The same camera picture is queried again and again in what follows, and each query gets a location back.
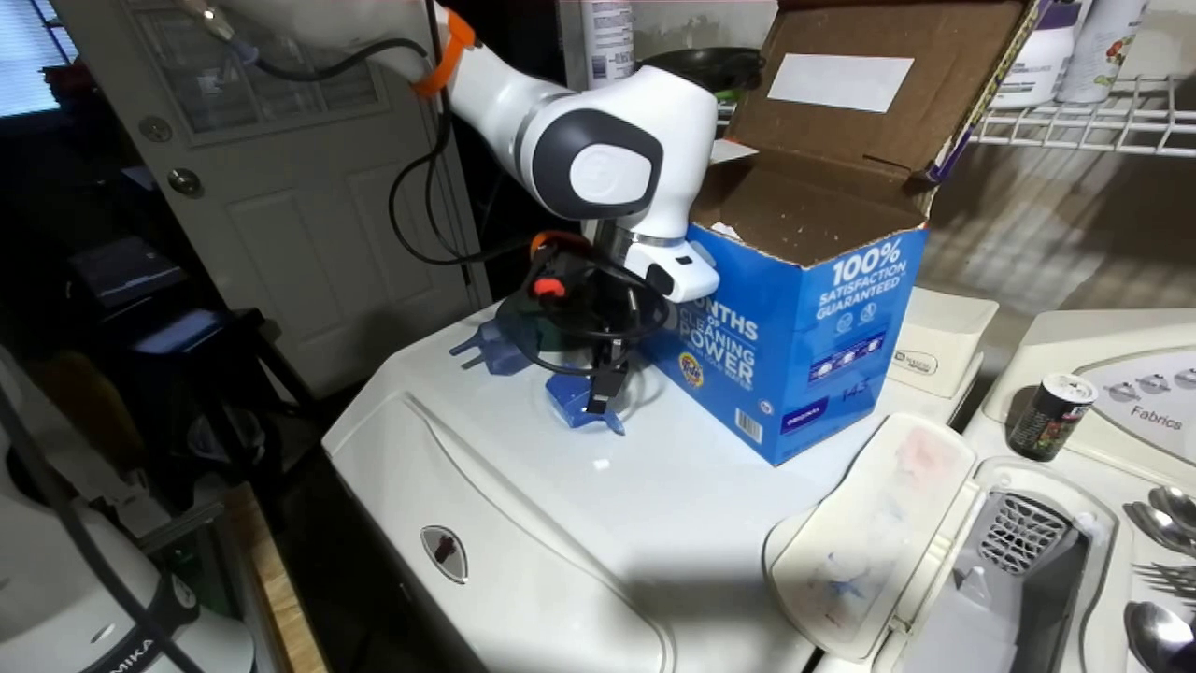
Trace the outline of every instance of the blue plastic part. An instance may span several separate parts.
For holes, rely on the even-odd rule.
[[[513,377],[532,367],[532,359],[508,335],[499,335],[492,321],[479,325],[479,334],[457,344],[451,356],[467,347],[479,347],[482,356],[467,359],[463,369],[487,362],[492,377]]]
[[[622,435],[622,423],[612,412],[600,412],[600,415],[588,412],[588,401],[591,401],[591,377],[588,372],[555,369],[546,380],[546,393],[550,393],[555,415],[564,420],[564,426],[578,428],[578,426],[600,423],[612,435]]]

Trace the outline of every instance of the blue box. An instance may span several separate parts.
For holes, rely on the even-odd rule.
[[[786,463],[875,408],[944,150],[1001,83],[1025,27],[1031,2],[968,0],[773,17],[761,84],[727,128],[748,157],[713,165],[696,203],[691,238],[721,287],[688,334],[645,344],[761,461]],[[890,109],[832,109],[796,79],[811,51],[902,54],[907,72]]]

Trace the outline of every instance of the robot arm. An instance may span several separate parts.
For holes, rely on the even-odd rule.
[[[213,0],[183,0],[219,39],[234,27]],[[307,44],[355,47],[377,37],[426,39],[417,0],[228,0],[261,27]],[[432,2],[437,30],[457,39],[451,10]],[[426,79],[409,51],[377,63],[408,83]],[[716,271],[684,244],[703,188],[716,103],[706,91],[642,66],[600,91],[525,79],[487,44],[463,44],[443,83],[451,113],[472,122],[499,169],[564,221],[616,221],[631,230],[622,266],[670,302],[706,299]]]

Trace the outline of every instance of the wire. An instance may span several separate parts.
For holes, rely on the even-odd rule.
[[[76,506],[67,501],[63,484],[54,482],[53,466],[44,463],[32,435],[24,423],[14,415],[7,393],[0,390],[0,426],[12,437],[12,450],[24,463],[32,484],[44,493],[61,523],[67,526],[67,538],[83,554],[86,569],[99,580],[99,588],[113,593],[113,603],[140,626],[150,638],[168,655],[183,673],[201,673],[180,641],[150,617],[150,608],[128,592],[128,584],[117,577],[117,569],[103,560],[99,547],[90,538],[83,526]]]
[[[377,54],[377,51],[388,51],[388,47],[408,47],[413,54],[426,54],[426,47],[417,39],[408,39],[408,37],[385,37],[385,39],[375,39],[375,44],[362,44],[358,51],[346,51],[342,61],[335,63],[325,63],[325,66],[312,66],[312,72],[289,72],[289,66],[277,66],[269,61],[255,61],[257,72],[272,76],[272,79],[289,79],[289,83],[325,83],[325,79],[335,79],[341,72],[346,66],[358,66],[362,61]]]

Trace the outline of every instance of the shelf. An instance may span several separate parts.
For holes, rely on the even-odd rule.
[[[1126,79],[1102,103],[991,109],[973,140],[1059,144],[1093,152],[1196,157],[1196,109],[1177,103],[1182,79]]]

